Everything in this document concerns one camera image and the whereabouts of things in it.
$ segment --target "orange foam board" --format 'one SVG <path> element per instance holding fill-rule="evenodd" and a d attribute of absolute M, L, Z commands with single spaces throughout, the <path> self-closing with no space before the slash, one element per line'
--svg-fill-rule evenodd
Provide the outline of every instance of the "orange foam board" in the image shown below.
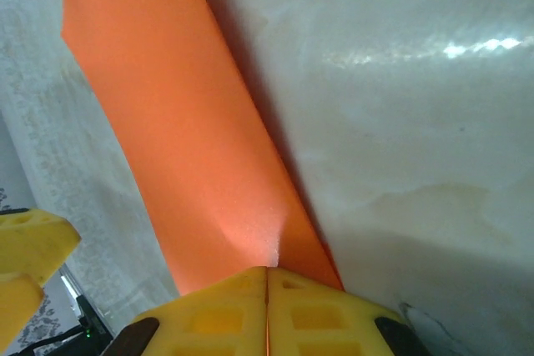
<path fill-rule="evenodd" d="M 207 2 L 63 1 L 179 291 L 255 265 L 340 288 Z"/>

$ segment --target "black cable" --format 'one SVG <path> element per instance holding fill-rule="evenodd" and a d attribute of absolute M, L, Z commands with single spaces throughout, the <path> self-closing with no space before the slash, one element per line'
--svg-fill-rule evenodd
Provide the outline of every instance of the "black cable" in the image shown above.
<path fill-rule="evenodd" d="M 31 345 L 28 345 L 26 348 L 24 348 L 20 352 L 13 353 L 10 356 L 25 356 L 25 353 L 28 353 L 28 355 L 31 355 L 31 354 L 34 354 L 33 350 L 36 349 L 36 348 L 41 348 L 42 346 L 50 345 L 50 344 L 56 343 L 56 342 L 62 342 L 65 339 L 68 339 L 70 337 L 73 337 L 74 335 L 77 335 L 77 334 L 83 333 L 83 332 L 85 332 L 85 328 L 82 327 L 81 325 L 78 325 L 76 327 L 72 327 L 71 329 L 68 329 L 64 333 L 56 335 L 55 337 L 42 339 L 40 341 L 32 343 Z"/>

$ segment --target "yellow plastic piece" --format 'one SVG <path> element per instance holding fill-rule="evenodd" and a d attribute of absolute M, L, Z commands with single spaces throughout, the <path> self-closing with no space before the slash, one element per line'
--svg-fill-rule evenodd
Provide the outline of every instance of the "yellow plastic piece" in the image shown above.
<path fill-rule="evenodd" d="M 79 241 L 67 220 L 43 210 L 0 215 L 0 273 L 26 273 L 43 286 Z"/>
<path fill-rule="evenodd" d="M 138 316 L 160 324 L 143 356 L 265 356 L 266 277 L 249 268 Z"/>
<path fill-rule="evenodd" d="M 0 353 L 38 310 L 44 292 L 29 275 L 0 274 Z"/>
<path fill-rule="evenodd" d="M 375 318 L 401 322 L 396 313 L 282 268 L 267 274 L 270 356 L 393 356 Z"/>

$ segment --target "orange foam strip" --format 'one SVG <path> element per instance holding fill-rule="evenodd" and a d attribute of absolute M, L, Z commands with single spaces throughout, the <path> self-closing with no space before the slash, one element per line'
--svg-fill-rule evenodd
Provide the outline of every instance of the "orange foam strip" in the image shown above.
<path fill-rule="evenodd" d="M 255 265 L 340 288 L 205 0 L 64 0 L 63 37 L 181 293 Z"/>

